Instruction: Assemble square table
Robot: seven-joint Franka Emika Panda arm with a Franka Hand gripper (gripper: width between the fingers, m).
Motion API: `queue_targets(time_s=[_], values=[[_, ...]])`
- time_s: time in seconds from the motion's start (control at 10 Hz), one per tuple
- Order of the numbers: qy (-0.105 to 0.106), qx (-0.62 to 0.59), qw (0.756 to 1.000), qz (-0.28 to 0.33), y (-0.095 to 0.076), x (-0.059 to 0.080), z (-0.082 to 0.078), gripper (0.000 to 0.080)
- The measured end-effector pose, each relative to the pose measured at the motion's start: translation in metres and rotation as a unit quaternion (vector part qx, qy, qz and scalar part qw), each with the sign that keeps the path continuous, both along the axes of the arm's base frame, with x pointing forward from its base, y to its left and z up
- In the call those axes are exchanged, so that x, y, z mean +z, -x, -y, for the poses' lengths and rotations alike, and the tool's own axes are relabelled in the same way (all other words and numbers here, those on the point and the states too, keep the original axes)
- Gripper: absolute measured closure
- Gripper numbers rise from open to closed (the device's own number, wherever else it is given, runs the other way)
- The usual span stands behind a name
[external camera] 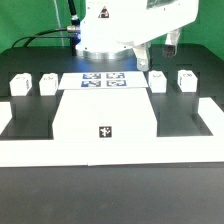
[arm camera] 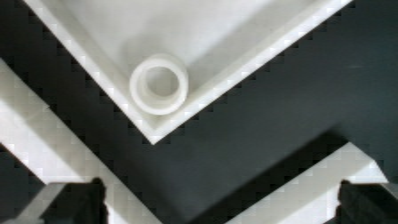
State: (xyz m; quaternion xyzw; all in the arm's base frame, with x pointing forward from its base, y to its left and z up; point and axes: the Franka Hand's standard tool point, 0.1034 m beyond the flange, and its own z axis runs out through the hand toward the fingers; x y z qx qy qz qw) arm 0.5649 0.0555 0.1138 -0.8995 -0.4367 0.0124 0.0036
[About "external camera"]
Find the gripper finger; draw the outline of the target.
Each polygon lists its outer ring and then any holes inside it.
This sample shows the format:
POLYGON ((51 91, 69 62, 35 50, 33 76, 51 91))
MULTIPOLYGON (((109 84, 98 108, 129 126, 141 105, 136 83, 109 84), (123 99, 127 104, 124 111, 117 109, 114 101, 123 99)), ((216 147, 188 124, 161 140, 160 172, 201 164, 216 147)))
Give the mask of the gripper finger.
POLYGON ((163 46, 164 57, 171 58, 176 55, 180 35, 181 35, 180 28, 167 33, 165 44, 163 46))
POLYGON ((137 59, 137 69, 141 71, 148 71, 150 64, 149 47, 146 44, 141 44, 133 48, 137 59))

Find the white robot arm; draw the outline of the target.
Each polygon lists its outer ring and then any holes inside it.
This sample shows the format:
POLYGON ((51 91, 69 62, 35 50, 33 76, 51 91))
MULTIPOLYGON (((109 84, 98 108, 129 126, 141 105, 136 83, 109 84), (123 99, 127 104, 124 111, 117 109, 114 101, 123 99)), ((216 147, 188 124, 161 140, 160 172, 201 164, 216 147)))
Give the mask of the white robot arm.
POLYGON ((181 30, 194 22, 199 0, 85 0, 79 56, 109 60, 131 54, 137 69, 150 68, 151 41, 165 36, 163 55, 177 53, 181 30))

